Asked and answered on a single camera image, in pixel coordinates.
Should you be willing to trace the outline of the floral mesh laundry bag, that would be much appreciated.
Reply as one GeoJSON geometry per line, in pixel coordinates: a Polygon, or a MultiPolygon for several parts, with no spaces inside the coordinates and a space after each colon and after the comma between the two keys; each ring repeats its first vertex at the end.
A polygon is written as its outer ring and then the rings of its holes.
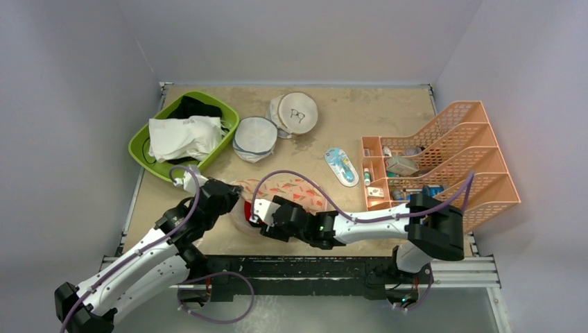
{"type": "MultiPolygon", "coordinates": [[[[230,219],[239,231],[254,235],[259,233],[259,228],[252,228],[245,220],[243,204],[244,201],[252,203],[254,190],[259,184],[258,179],[249,178],[244,180],[237,180],[235,185],[242,186],[243,191],[241,198],[230,212],[230,219]]],[[[301,178],[278,178],[278,180],[265,181],[260,189],[257,191],[256,199],[272,200],[275,196],[279,196],[286,200],[293,201],[312,213],[328,211],[331,205],[327,199],[307,181],[301,178]]]]}

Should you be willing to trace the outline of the red bra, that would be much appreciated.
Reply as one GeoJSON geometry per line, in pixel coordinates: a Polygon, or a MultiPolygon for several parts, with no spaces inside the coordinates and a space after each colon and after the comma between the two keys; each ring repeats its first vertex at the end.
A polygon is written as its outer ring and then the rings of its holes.
{"type": "Polygon", "coordinates": [[[252,228],[260,228],[261,225],[257,222],[254,222],[251,220],[251,209],[252,209],[252,203],[250,201],[244,201],[243,204],[243,211],[244,211],[244,217],[246,222],[252,227],[252,228]]]}

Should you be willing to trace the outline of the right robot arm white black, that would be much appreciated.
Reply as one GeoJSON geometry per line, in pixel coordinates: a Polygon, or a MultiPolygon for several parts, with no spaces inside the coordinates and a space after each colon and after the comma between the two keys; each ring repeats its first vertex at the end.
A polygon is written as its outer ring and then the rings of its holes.
{"type": "Polygon", "coordinates": [[[256,199],[250,222],[260,224],[265,237],[284,242],[296,238],[322,250],[371,239],[403,239],[389,264],[390,275],[398,282],[408,281],[434,259],[457,262],[465,257],[462,210],[450,200],[439,201],[425,194],[368,212],[310,213],[279,196],[256,199]]]}

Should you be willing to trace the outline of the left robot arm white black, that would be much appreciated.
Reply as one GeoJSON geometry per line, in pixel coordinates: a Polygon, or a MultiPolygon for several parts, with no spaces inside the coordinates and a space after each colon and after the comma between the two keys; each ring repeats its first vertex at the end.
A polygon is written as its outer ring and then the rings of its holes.
{"type": "Polygon", "coordinates": [[[205,256],[194,246],[217,219],[229,213],[243,188],[213,178],[195,196],[165,211],[155,226],[107,268],[55,292],[61,332],[112,332],[126,316],[174,284],[197,284],[207,274],[205,256]]]}

